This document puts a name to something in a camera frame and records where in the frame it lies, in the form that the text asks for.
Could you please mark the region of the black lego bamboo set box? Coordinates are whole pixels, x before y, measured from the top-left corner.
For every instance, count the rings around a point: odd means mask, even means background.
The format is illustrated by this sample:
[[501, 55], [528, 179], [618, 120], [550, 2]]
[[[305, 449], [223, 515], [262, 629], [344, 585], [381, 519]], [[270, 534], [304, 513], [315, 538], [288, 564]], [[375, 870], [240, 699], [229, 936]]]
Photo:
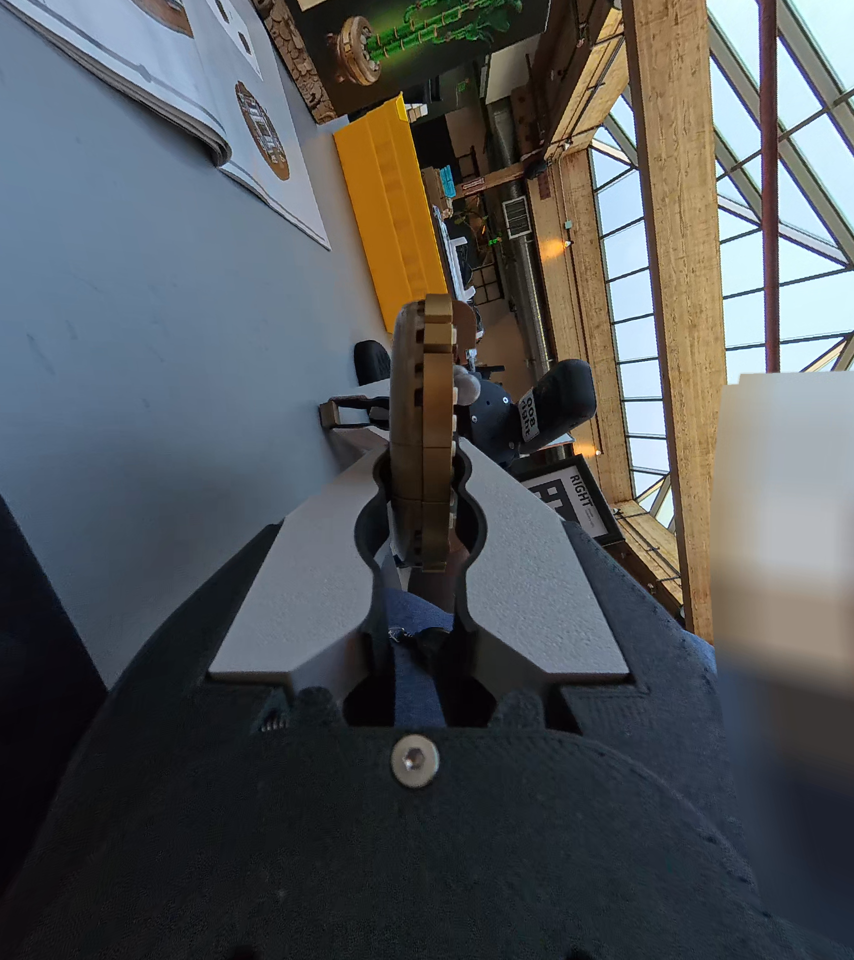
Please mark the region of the black lego bamboo set box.
[[549, 1], [253, 1], [313, 119], [370, 110], [547, 27]]

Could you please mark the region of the red pipe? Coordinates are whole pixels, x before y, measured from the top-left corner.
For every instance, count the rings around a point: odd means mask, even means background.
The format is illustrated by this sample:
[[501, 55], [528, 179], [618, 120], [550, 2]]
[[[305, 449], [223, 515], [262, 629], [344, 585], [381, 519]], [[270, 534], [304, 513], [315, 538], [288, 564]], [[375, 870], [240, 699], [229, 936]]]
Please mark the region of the red pipe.
[[768, 374], [777, 374], [781, 370], [778, 2], [759, 1], [758, 7], [765, 365]]

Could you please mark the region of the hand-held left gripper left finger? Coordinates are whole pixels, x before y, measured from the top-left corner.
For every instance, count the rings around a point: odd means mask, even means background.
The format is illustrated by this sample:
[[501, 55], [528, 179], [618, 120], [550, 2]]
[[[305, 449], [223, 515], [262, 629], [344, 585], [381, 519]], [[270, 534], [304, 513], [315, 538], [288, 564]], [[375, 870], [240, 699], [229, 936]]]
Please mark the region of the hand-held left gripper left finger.
[[373, 673], [386, 452], [365, 452], [285, 517], [210, 664], [213, 680], [349, 695]]

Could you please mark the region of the round tan lego base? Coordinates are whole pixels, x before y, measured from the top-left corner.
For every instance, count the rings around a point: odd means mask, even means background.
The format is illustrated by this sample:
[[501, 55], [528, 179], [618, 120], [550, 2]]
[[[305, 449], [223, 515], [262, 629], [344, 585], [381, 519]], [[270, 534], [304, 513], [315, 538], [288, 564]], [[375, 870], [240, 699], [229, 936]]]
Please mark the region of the round tan lego base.
[[392, 331], [389, 510], [402, 565], [442, 573], [456, 521], [457, 408], [479, 398], [466, 367], [477, 346], [471, 307], [448, 293], [404, 305]]

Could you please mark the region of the black office chair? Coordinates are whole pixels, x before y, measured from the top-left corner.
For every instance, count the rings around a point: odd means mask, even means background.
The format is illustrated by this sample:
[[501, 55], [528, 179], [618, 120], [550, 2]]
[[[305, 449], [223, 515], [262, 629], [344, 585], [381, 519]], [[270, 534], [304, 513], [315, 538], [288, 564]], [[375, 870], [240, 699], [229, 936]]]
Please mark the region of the black office chair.
[[392, 359], [385, 345], [375, 340], [364, 340], [353, 347], [353, 364], [358, 385], [366, 387], [390, 380]]

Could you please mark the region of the open lego instruction booklet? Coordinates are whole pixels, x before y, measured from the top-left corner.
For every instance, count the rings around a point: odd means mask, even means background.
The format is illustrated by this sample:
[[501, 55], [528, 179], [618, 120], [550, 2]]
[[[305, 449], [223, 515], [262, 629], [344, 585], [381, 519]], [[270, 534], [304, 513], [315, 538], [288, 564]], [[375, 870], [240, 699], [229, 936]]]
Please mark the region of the open lego instruction booklet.
[[10, 1], [97, 78], [202, 141], [221, 173], [330, 250], [277, 57], [230, 1]]

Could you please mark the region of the yellow plastic bin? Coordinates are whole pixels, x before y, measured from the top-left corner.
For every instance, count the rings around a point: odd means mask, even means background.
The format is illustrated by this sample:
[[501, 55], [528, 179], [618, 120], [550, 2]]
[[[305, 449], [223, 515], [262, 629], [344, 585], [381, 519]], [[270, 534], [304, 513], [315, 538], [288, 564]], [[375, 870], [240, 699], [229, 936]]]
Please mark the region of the yellow plastic bin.
[[385, 330], [401, 308], [448, 292], [406, 104], [384, 102], [334, 135]]

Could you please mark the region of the black padded cushion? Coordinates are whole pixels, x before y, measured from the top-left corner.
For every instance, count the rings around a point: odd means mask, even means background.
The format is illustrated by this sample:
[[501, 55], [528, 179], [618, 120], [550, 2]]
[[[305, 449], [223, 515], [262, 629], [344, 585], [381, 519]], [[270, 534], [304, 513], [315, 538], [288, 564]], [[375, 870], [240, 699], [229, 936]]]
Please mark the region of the black padded cushion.
[[0, 493], [0, 817], [41, 821], [107, 688]]

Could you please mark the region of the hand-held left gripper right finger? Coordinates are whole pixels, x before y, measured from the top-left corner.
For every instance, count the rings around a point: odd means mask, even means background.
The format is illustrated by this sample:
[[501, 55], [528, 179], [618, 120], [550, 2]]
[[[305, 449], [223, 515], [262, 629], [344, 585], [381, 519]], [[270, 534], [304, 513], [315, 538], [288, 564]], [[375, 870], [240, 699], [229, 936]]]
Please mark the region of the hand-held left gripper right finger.
[[564, 522], [463, 439], [463, 503], [478, 516], [461, 616], [471, 672], [492, 695], [617, 684], [629, 667]]

